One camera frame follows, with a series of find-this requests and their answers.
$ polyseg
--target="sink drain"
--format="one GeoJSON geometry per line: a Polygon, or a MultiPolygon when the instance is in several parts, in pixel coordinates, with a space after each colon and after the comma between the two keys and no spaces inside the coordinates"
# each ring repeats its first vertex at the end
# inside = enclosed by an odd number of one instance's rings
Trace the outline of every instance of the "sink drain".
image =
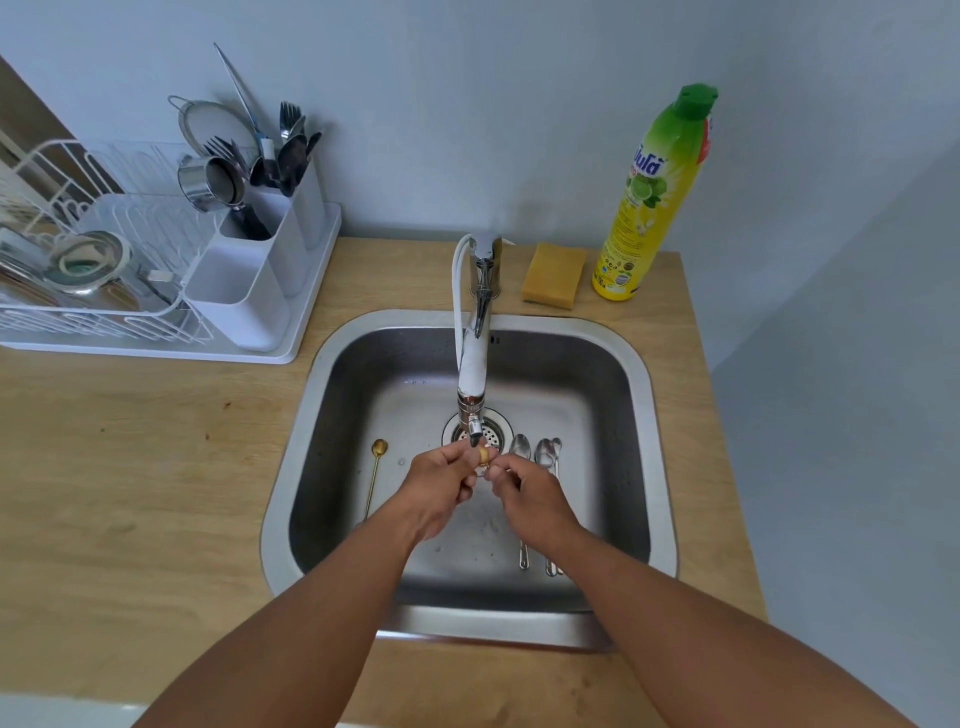
{"type": "MultiPolygon", "coordinates": [[[[510,423],[507,422],[507,418],[495,409],[487,407],[483,411],[483,436],[487,438],[487,445],[503,452],[504,448],[508,448],[510,443],[513,442],[514,431],[510,427],[510,423]]],[[[466,437],[467,434],[460,427],[460,416],[454,415],[444,427],[444,436],[441,442],[448,445],[466,437]]]]}

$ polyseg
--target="white hose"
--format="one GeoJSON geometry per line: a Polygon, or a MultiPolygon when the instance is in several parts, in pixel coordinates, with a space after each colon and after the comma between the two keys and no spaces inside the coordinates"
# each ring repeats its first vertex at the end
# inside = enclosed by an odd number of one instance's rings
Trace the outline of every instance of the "white hose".
{"type": "Polygon", "coordinates": [[[471,235],[467,234],[460,238],[457,247],[453,251],[453,265],[450,275],[453,284],[453,341],[454,349],[457,354],[457,371],[460,371],[460,363],[464,358],[464,313],[460,303],[460,275],[464,267],[464,255],[467,252],[471,235]]]}

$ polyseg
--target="utensil holder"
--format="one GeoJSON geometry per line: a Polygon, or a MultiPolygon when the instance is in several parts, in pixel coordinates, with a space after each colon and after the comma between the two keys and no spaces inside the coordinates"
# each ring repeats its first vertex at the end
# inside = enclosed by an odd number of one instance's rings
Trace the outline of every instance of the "utensil holder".
{"type": "MultiPolygon", "coordinates": [[[[274,269],[283,295],[296,296],[306,281],[309,260],[291,198],[284,197],[277,190],[254,187],[247,192],[244,201],[250,203],[268,231],[276,231],[272,238],[264,241],[270,249],[270,266],[274,269]]],[[[220,226],[214,239],[218,237],[244,239],[243,233],[230,218],[220,226]]]]}
{"type": "Polygon", "coordinates": [[[321,233],[326,227],[324,194],[320,189],[320,163],[316,155],[310,159],[292,200],[303,245],[312,251],[320,245],[323,239],[321,233]]]}
{"type": "Polygon", "coordinates": [[[290,322],[290,306],[270,264],[273,246],[240,239],[229,223],[223,227],[234,235],[210,241],[184,296],[238,347],[269,352],[290,322]]]}

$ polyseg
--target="stainless steel sink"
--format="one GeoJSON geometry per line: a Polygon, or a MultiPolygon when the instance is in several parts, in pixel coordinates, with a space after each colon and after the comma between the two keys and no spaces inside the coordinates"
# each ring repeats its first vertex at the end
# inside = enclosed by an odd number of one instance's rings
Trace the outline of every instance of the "stainless steel sink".
{"type": "MultiPolygon", "coordinates": [[[[371,512],[410,459],[455,436],[451,315],[376,311],[335,331],[307,379],[261,536],[275,594],[363,520],[371,444],[389,443],[371,512]]],[[[493,316],[487,407],[492,437],[560,437],[560,480],[580,522],[674,575],[677,549],[650,378],[620,336],[580,319],[493,316]]],[[[379,633],[603,649],[609,641],[576,585],[548,576],[481,481],[444,532],[417,546],[379,633]]]]}

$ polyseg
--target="yellow sponge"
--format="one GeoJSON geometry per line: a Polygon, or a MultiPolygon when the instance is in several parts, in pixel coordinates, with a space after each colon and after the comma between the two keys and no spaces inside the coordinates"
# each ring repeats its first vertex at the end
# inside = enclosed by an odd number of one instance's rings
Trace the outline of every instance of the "yellow sponge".
{"type": "Polygon", "coordinates": [[[586,261],[587,251],[582,248],[538,243],[520,289],[523,300],[573,308],[586,261]]]}

